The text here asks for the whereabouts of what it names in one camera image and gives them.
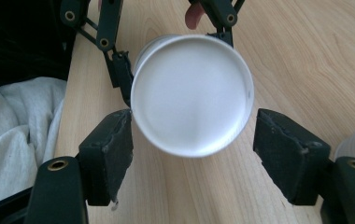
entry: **wooden surface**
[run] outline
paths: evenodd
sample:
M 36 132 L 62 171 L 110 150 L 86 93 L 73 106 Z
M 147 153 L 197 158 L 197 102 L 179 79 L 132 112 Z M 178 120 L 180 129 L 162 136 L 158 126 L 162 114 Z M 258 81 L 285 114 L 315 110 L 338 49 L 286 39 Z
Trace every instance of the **wooden surface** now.
M 185 0 L 125 0 L 118 49 L 131 61 L 152 38 L 205 34 L 184 24 Z M 97 21 L 97 2 L 89 17 Z M 225 150 L 182 159 L 153 147 L 133 121 L 134 161 L 120 207 L 89 207 L 91 223 L 320 223 L 315 207 L 290 205 L 252 152 L 257 109 L 291 117 L 333 150 L 355 131 L 355 1 L 247 0 L 234 27 L 235 49 L 253 75 L 255 103 L 246 129 Z M 77 37 L 56 157 L 74 156 L 102 118 L 126 108 L 102 53 Z

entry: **wooden table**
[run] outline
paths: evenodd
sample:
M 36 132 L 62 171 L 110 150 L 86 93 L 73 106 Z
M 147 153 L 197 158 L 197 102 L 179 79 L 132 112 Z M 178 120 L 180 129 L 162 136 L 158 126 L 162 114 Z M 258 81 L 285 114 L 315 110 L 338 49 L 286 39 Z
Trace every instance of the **wooden table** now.
M 117 47 L 134 62 L 152 38 L 205 34 L 184 23 L 185 0 L 125 0 Z M 97 2 L 89 17 L 97 21 Z M 355 1 L 247 0 L 234 46 L 253 75 L 255 103 L 246 129 L 220 153 L 182 159 L 153 147 L 133 121 L 134 161 L 120 207 L 89 207 L 91 223 L 320 223 L 315 207 L 290 205 L 252 152 L 257 109 L 291 117 L 333 150 L 355 131 Z M 55 156 L 78 145 L 103 117 L 126 108 L 112 89 L 100 50 L 78 35 Z

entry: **white circular object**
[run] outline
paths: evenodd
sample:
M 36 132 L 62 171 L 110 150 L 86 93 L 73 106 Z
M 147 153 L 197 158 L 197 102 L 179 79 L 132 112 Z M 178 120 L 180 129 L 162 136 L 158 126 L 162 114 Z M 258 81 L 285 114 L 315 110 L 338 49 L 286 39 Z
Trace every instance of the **white circular object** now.
M 250 71 L 229 45 L 205 35 L 162 36 L 135 64 L 131 108 L 159 149 L 204 157 L 229 145 L 253 106 Z

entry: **black fabric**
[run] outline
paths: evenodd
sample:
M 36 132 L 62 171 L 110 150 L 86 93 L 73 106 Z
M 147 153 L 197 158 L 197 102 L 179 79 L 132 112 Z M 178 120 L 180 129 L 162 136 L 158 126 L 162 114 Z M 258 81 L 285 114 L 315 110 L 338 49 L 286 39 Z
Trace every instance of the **black fabric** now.
M 62 0 L 0 0 L 0 86 L 34 77 L 67 79 L 75 31 Z

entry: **gray cloth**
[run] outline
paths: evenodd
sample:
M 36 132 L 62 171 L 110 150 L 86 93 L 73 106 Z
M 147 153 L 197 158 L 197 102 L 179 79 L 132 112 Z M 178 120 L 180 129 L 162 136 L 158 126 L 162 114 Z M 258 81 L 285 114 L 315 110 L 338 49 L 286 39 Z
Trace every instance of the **gray cloth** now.
M 0 87 L 0 200 L 32 187 L 53 158 L 65 87 L 50 77 Z

